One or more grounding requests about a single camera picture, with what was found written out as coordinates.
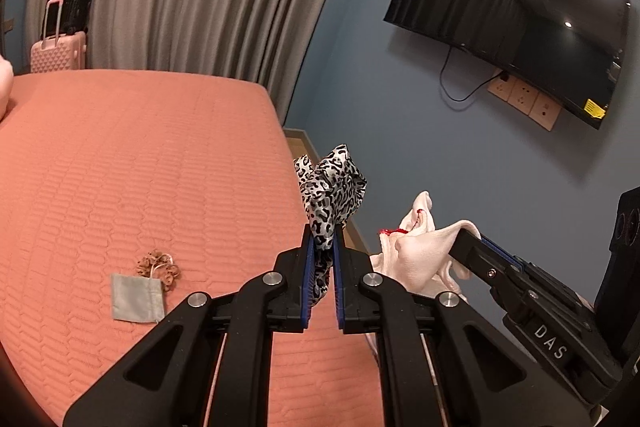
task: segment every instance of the quilted bed cover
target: quilted bed cover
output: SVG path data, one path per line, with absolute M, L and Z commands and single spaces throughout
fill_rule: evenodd
M 149 329 L 111 318 L 110 274 L 158 248 L 193 291 L 234 292 L 300 244 L 305 214 L 267 92 L 155 71 L 15 79 L 0 121 L 0 342 L 58 424 Z M 378 371 L 332 295 L 276 334 L 270 425 L 382 425 Z

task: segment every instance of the pink suitcase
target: pink suitcase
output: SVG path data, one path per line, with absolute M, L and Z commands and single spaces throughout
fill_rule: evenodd
M 60 70 L 84 70 L 86 34 L 60 35 L 60 17 L 64 0 L 50 0 L 44 15 L 43 39 L 31 47 L 31 73 L 47 73 Z M 44 38 L 49 7 L 58 4 L 58 20 L 55 37 Z

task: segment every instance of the television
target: television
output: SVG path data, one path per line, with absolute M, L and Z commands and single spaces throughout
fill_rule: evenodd
M 391 0 L 385 21 L 546 92 L 598 129 L 625 54 L 630 0 Z

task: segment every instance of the yellow sticker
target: yellow sticker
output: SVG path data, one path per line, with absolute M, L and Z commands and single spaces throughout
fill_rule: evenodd
M 584 110 L 589 113 L 593 118 L 599 118 L 602 120 L 605 113 L 605 109 L 601 108 L 597 103 L 593 102 L 590 98 L 587 98 L 587 103 L 584 104 Z

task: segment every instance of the metal screw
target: metal screw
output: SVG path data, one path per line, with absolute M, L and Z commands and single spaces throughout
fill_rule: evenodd
M 282 274 L 278 272 L 269 272 L 262 276 L 262 282 L 269 286 L 275 286 L 282 282 Z
M 442 304 L 445 308 L 455 308 L 458 304 L 460 304 L 460 297 L 458 297 L 453 292 L 444 292 L 440 294 L 438 297 L 440 304 Z
M 382 284 L 382 275 L 379 273 L 366 273 L 362 277 L 362 282 L 367 286 L 380 286 Z
M 187 299 L 189 306 L 192 308 L 200 308 L 207 303 L 207 296 L 202 292 L 192 293 Z

